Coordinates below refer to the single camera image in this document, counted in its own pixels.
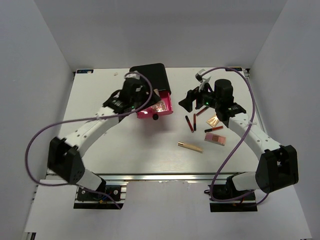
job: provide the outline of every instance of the gray wall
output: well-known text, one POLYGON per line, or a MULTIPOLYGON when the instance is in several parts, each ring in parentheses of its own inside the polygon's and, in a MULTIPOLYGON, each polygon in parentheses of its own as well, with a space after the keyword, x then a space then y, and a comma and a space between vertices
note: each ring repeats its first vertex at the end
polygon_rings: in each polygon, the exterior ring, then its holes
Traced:
POLYGON ((313 239, 320 239, 320 1, 288 0, 251 69, 268 133, 298 152, 295 186, 313 239))
POLYGON ((70 67, 250 67, 287 0, 35 0, 70 67))
MULTIPOLYGON (((0 1, 0 235, 19 240, 35 185, 24 166, 28 141, 61 119, 72 72, 33 0, 0 1)), ((46 172, 49 130, 31 151, 32 172, 46 172)))

